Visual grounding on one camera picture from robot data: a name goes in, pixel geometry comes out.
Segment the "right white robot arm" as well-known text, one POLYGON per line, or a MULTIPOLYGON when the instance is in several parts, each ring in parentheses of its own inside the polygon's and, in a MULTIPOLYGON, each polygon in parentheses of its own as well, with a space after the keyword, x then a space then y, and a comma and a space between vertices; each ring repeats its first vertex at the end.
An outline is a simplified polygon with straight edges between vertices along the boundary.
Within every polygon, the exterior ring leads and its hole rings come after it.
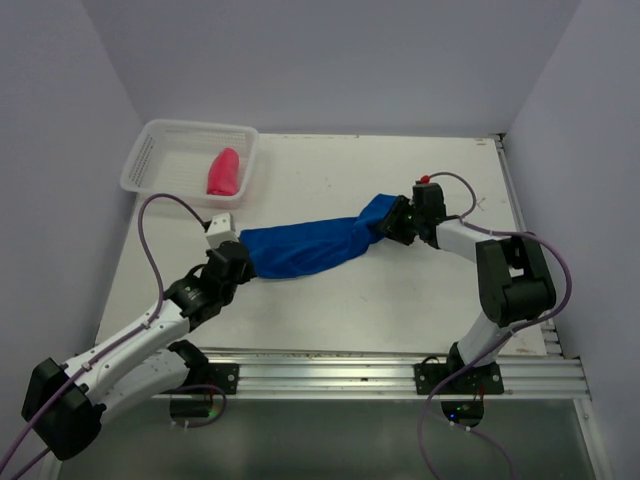
POLYGON ((436 184, 417 184, 411 198, 399 196, 376 225, 384 237, 410 245, 420 239, 476 266, 481 311, 447 355, 445 379, 468 392, 481 380, 479 367, 492 363, 515 329, 556 304, 556 289, 541 245, 530 234, 493 233, 447 213, 436 184))

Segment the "pink microfiber towel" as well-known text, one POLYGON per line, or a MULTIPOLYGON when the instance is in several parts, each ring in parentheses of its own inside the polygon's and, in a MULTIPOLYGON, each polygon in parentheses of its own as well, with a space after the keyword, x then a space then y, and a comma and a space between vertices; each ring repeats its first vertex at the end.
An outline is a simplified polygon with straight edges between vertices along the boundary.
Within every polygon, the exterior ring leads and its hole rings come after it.
POLYGON ((209 168, 206 193, 216 196, 236 195, 239 191, 239 162, 239 155, 234 149, 223 149, 209 168))

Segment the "blue microfiber towel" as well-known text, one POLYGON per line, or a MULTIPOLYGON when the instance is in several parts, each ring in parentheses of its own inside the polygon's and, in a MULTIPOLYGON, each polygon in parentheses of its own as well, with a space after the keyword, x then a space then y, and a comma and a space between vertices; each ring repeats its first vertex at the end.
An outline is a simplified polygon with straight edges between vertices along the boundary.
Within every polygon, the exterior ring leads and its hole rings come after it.
POLYGON ((392 195, 378 194, 355 217, 245 229, 240 241, 249 250, 260 278, 314 275, 365 254, 382 240, 377 225, 395 200, 392 195))

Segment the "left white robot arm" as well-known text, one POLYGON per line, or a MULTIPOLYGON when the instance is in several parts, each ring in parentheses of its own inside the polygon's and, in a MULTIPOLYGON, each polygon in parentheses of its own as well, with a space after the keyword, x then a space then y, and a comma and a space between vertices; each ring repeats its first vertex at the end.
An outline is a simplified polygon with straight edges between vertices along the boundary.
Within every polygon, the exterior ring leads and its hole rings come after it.
POLYGON ((224 242, 207 257, 163 293, 160 306, 108 340, 63 364, 48 358, 33 369, 22 416, 57 459, 79 454, 108 418, 150 396, 205 386, 204 356, 184 337, 255 276, 240 242, 224 242))

